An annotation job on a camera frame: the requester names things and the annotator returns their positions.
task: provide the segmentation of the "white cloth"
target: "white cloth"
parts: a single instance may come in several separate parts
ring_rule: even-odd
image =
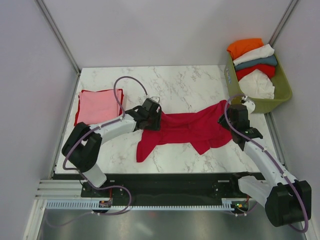
[[[256,69],[239,81],[241,91],[255,99],[274,99],[275,87],[262,71]]]
[[[246,52],[242,56],[233,60],[233,64],[237,66],[239,64],[242,64],[251,60],[267,58],[272,56],[274,53],[275,53],[275,50],[270,46],[270,44],[267,44],[262,47]]]

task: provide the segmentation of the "tabletop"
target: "tabletop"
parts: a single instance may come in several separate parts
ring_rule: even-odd
[[[119,77],[132,76],[141,81],[150,97],[160,97],[161,108],[166,114],[195,113],[229,98],[224,67],[206,65],[83,68],[67,127],[62,135],[62,144],[74,128],[78,94],[81,90],[112,89]],[[117,88],[123,88],[124,109],[141,105],[145,100],[143,89],[131,79],[120,80]],[[275,152],[265,116],[253,113],[249,119],[251,126],[263,135],[268,149]],[[190,143],[159,145],[144,162],[138,163],[136,151],[141,136],[142,130],[138,130],[103,144],[97,160],[101,170],[106,174],[259,172],[254,162],[233,141],[219,148],[211,148],[203,155],[199,155]],[[62,154],[58,156],[55,173],[77,173],[62,168],[64,159]]]

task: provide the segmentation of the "clothing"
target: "clothing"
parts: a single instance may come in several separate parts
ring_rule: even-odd
[[[256,69],[239,81],[241,91],[255,99],[274,99],[275,87],[262,71]]]
[[[227,144],[232,139],[231,133],[218,124],[226,102],[222,100],[199,112],[162,112],[159,131],[143,130],[136,149],[136,161],[143,162],[157,145],[191,143],[202,155],[210,148]]]
[[[240,81],[244,76],[252,73],[254,70],[259,69],[261,72],[263,72],[265,75],[268,76],[269,79],[275,76],[276,74],[276,67],[270,66],[266,64],[257,64],[255,66],[247,67],[242,70],[236,71],[236,78],[238,81]]]
[[[239,71],[241,69],[249,68],[249,67],[252,67],[257,64],[267,64],[267,65],[271,65],[271,66],[276,66],[278,64],[278,62],[277,62],[275,55],[272,55],[272,56],[240,63],[239,65],[235,66],[234,69],[236,71]]]
[[[122,89],[116,90],[117,97],[122,103],[124,95]],[[82,90],[79,95],[78,111],[74,125],[84,122],[87,125],[99,124],[118,117],[122,110],[115,99],[114,90],[87,91]]]
[[[232,60],[234,60],[253,49],[262,47],[263,45],[264,43],[261,38],[249,38],[235,41],[230,44],[226,50],[230,53]]]
[[[270,46],[270,44],[267,44],[257,49],[248,51],[247,53],[233,60],[233,64],[237,66],[251,60],[267,58],[272,56],[274,53],[275,50]]]

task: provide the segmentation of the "stack of folded clothes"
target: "stack of folded clothes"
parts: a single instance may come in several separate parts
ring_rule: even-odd
[[[261,38],[235,41],[227,48],[242,92],[257,99],[274,99],[271,78],[276,73],[275,50]]]

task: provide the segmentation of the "plastic bin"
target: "plastic bin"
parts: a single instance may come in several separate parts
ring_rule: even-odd
[[[266,114],[275,109],[279,104],[288,101],[292,97],[292,91],[284,70],[281,67],[281,64],[275,55],[278,62],[275,67],[275,76],[271,79],[272,84],[274,85],[274,99],[260,99],[250,97],[255,103],[254,113]],[[239,86],[234,63],[230,55],[228,55],[228,61],[224,68],[224,76],[226,85],[228,88],[229,96],[236,94],[244,94]],[[233,103],[239,102],[239,99],[232,101]]]

